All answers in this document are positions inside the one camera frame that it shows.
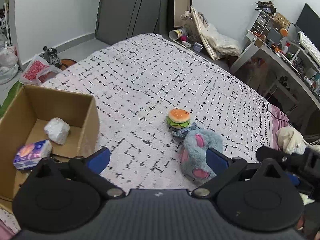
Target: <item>hamburger plush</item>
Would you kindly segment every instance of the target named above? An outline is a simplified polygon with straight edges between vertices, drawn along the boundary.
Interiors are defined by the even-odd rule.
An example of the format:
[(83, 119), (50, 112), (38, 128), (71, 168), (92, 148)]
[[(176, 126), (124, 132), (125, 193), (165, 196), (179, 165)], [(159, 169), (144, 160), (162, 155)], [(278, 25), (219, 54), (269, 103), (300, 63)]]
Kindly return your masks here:
[(190, 125), (190, 113), (183, 109), (172, 109), (167, 116), (167, 122), (173, 128), (185, 128)]

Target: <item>door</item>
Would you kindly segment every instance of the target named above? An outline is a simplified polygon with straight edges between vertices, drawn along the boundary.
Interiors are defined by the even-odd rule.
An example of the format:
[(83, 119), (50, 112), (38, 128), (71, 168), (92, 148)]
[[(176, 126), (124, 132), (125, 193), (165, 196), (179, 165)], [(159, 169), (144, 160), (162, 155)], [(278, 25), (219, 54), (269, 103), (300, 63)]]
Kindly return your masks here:
[(101, 0), (97, 39), (111, 45), (125, 40), (136, 0)]
[(159, 33), (166, 5), (166, 0), (101, 0), (96, 38), (111, 45), (141, 33)]

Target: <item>skirting board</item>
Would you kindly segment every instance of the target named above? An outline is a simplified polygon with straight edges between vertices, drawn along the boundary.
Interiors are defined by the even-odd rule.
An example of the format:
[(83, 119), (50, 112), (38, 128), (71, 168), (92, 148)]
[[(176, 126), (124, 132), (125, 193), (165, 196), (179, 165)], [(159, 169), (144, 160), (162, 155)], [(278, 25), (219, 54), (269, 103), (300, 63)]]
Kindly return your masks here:
[[(74, 46), (76, 46), (76, 45), (79, 45), (79, 44), (81, 44), (81, 43), (83, 43), (83, 42), (92, 40), (92, 39), (94, 39), (94, 38), (95, 38), (95, 33), (89, 33), (89, 34), (87, 34), (87, 35), (84, 35), (84, 36), (80, 36), (80, 37), (78, 37), (78, 38), (75, 38), (74, 40), (67, 41), (67, 42), (62, 43), (62, 44), (60, 44), (60, 45), (58, 45), (58, 46), (55, 46), (55, 48), (58, 50), (58, 53), (60, 53), (60, 52), (63, 52), (63, 51), (65, 51), (65, 50), (67, 50), (67, 49), (70, 49), (70, 48), (72, 48), (72, 47), (74, 47)], [(24, 64), (22, 65), (22, 70), (25, 70), (25, 69), (26, 69), (26, 67), (29, 65), (30, 61), (31, 61), (31, 60), (27, 61), (26, 63), (24, 63)]]

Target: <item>white bedspread with black pattern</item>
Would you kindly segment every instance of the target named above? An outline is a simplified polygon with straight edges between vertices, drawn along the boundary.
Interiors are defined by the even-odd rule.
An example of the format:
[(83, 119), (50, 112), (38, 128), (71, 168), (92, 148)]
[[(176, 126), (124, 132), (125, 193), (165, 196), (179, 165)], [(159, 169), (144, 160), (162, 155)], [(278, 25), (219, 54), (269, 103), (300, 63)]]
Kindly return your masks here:
[(223, 136), (223, 153), (255, 162), (272, 146), (272, 121), (256, 91), (191, 50), (142, 34), (93, 53), (43, 86), (91, 94), (100, 118), (97, 149), (111, 160), (102, 176), (122, 187), (194, 188), (180, 171), (165, 118), (172, 108)]

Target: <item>blue plush toy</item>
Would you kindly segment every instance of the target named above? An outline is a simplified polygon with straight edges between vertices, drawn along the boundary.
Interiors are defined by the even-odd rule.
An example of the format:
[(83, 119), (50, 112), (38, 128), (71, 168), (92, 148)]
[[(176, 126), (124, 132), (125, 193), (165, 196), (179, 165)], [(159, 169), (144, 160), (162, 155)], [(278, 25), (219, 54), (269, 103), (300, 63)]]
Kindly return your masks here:
[(206, 152), (208, 148), (214, 148), (222, 153), (222, 146), (223, 140), (219, 134), (199, 128), (190, 130), (180, 151), (182, 172), (201, 183), (212, 179), (216, 174), (207, 165)]
[(203, 129), (200, 127), (197, 127), (197, 124), (195, 122), (192, 123), (192, 125), (187, 126), (185, 128), (179, 129), (178, 131), (172, 131), (172, 134), (176, 137), (179, 137), (181, 139), (185, 138), (188, 132), (195, 130), (195, 129)]

